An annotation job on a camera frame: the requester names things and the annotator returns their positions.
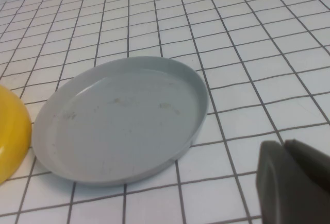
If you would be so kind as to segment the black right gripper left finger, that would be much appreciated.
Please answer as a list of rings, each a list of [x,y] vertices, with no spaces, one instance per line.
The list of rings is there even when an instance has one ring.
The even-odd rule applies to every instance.
[[[256,188],[263,223],[329,223],[329,183],[315,183],[276,141],[260,146]]]

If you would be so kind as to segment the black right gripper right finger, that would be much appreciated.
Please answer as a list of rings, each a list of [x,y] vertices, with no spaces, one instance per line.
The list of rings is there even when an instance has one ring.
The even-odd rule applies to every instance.
[[[329,156],[298,140],[286,140],[284,147],[304,173],[315,183],[329,183]]]

